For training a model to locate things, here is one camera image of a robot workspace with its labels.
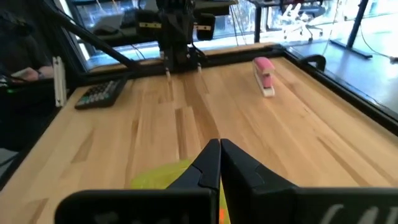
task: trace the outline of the glass window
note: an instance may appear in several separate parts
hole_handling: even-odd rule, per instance
[[[95,1],[95,0],[60,0],[68,1],[68,4],[63,4],[63,7],[74,7],[74,9],[68,9],[72,12],[76,12],[74,17],[76,21],[80,21],[87,29],[91,29],[102,17],[113,14],[122,14],[125,10],[131,8],[138,8],[139,0],[125,0],[125,1]],[[255,7],[246,0],[239,0],[239,4],[230,7],[230,14],[227,16],[217,16],[215,22],[215,33],[213,40],[197,42],[197,46],[201,49],[214,49],[223,46],[236,45],[237,41],[243,44],[252,42],[253,36],[243,37],[242,35],[253,34],[254,32],[254,16]],[[87,46],[88,44],[82,45],[82,41],[79,40],[80,46]],[[149,42],[143,44],[134,44],[114,47],[115,50],[121,52],[129,58],[142,59],[152,58],[159,56],[159,48],[156,42]],[[87,50],[89,53],[89,59],[91,60],[89,65],[100,65],[103,61],[106,63],[116,63],[112,58],[105,55],[99,50],[92,47],[92,50]]]
[[[314,2],[314,3],[305,3],[302,4],[298,15],[299,17],[302,16],[303,14],[306,14],[309,19],[311,20],[311,25],[321,25],[321,24],[327,24],[327,23],[332,23],[335,16],[336,16],[336,7],[337,8],[337,13],[338,16],[336,17],[336,20],[339,20],[343,15],[342,15],[342,1],[339,0],[334,0],[334,1],[324,1],[322,4],[322,7],[325,9],[325,12],[321,14],[320,16],[315,16],[314,18],[314,13],[313,10],[315,10],[317,7],[319,7],[319,3]],[[286,26],[286,23],[283,19],[282,11],[280,7],[271,7],[269,10],[268,14],[268,21],[267,25],[271,30],[281,30],[282,26]]]
[[[346,0],[345,16],[347,20],[355,19],[360,2],[360,0]],[[364,17],[382,16],[397,12],[398,1],[396,0],[369,0]]]

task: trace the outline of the yellow object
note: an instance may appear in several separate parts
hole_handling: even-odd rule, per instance
[[[165,189],[177,179],[192,163],[184,160],[174,164],[167,164],[138,175],[131,181],[132,189]],[[220,191],[220,224],[228,224],[229,215],[226,208],[223,186]]]

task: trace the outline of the wood grain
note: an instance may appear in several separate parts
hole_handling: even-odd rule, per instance
[[[287,60],[272,62],[267,99],[250,62],[129,81],[106,109],[75,111],[78,89],[0,193],[0,223],[53,223],[67,195],[128,188],[211,138],[300,186],[398,186],[395,136]]]

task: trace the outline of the white chair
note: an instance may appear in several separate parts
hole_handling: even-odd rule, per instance
[[[301,4],[298,3],[294,9],[293,5],[289,4],[287,6],[283,15],[279,17],[280,23],[282,24],[282,31],[284,33],[284,38],[287,38],[289,32],[293,32],[301,28],[302,23],[300,22],[300,12]]]

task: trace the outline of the black cable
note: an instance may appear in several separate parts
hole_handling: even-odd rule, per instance
[[[10,163],[11,161],[13,161],[18,155],[19,155],[19,154],[17,153],[17,154],[15,154],[15,155],[11,156],[10,158],[6,159],[5,161],[2,161],[2,162],[0,163],[0,168],[1,168],[2,166],[7,165],[7,164]]]
[[[193,41],[192,41],[191,44],[192,44],[192,47],[196,50],[196,52],[198,53],[199,56],[201,56],[202,58],[207,58],[206,54],[203,51],[201,51],[199,48],[197,48],[195,46],[195,44],[193,44]]]
[[[340,1],[341,0],[337,0],[337,3],[336,3],[335,17],[333,18],[333,23],[331,24],[331,29],[330,29],[330,33],[329,33],[328,42],[326,43],[326,47],[323,49],[323,53],[322,53],[323,56],[325,56],[326,50],[328,49],[329,42],[331,40],[331,34],[333,33],[333,27],[335,26],[335,23],[336,23],[336,18],[337,18],[337,13],[338,13],[338,6],[339,6]]]
[[[391,56],[388,56],[388,55],[386,55],[386,54],[382,54],[382,53],[380,53],[380,52],[378,52],[378,51],[375,51],[375,50],[368,44],[368,42],[365,40],[365,36],[364,36],[364,34],[363,34],[363,31],[362,31],[362,25],[359,25],[359,29],[361,30],[361,36],[362,36],[363,42],[366,44],[366,46],[369,47],[369,49],[371,49],[371,50],[372,50],[374,53],[376,53],[377,55],[380,55],[380,56],[389,58],[390,60],[393,59],[393,57],[391,57]]]
[[[239,21],[238,16],[236,15],[234,8],[232,8],[232,12],[233,12],[232,15],[235,17],[236,22],[238,23],[239,31],[241,31],[243,42],[244,42],[245,45],[247,45],[248,43],[246,43],[246,38],[245,38],[245,36],[243,34],[243,30],[242,30],[242,27],[241,27],[242,21]]]
[[[231,13],[232,13],[232,22],[233,22],[233,24],[234,24],[234,33],[235,33],[236,46],[239,46],[238,35],[237,35],[237,33],[236,33],[236,27],[235,27],[234,11],[233,11],[233,9],[232,9],[232,6],[230,6],[230,7],[231,7]]]
[[[54,6],[51,6],[47,1],[45,1],[45,3],[48,5],[48,7],[54,7]],[[69,16],[68,14],[66,14],[63,10],[61,10],[61,9],[58,8],[57,6],[55,6],[55,8],[57,9],[58,12],[61,12],[61,14],[63,14],[64,16],[66,16],[67,18],[69,18],[71,21],[73,21],[73,22],[75,23],[76,26],[78,26],[78,27],[80,27],[80,28],[82,28],[82,29],[84,29],[84,30],[87,30],[86,27],[80,25],[78,22],[76,22],[76,20],[75,20],[74,18],[72,18],[71,16]]]
[[[69,16],[68,14],[66,14],[63,10],[61,10],[61,9],[58,8],[58,7],[56,7],[56,8],[57,8],[57,10],[58,10],[59,12],[61,12],[64,16],[68,17],[71,21],[73,21],[77,26],[79,26],[80,28],[82,28],[82,29],[84,29],[84,30],[87,30],[86,27],[84,27],[84,26],[80,25],[79,23],[77,23],[76,20],[74,20],[74,18],[70,17],[70,16]],[[125,34],[124,34],[121,30],[118,30],[118,32],[120,32],[121,35],[122,35],[124,38],[127,38],[127,37],[125,36]],[[141,56],[142,56],[143,59],[146,59],[145,56],[144,56],[144,54],[142,54],[142,52],[141,52],[137,47],[135,47],[135,46],[132,45],[132,44],[131,44],[131,47],[133,47],[134,49],[136,49],[136,50],[141,54]]]
[[[122,30],[118,30],[118,32],[123,36],[123,38],[127,38],[127,36],[124,34],[124,32],[122,31]],[[133,44],[130,44],[131,45],[131,47],[132,48],[134,48],[136,51],[138,51],[140,54],[141,54],[141,56],[142,56],[142,58],[145,60],[146,58],[145,58],[145,56],[144,56],[144,54],[136,47],[136,46],[134,46]]]

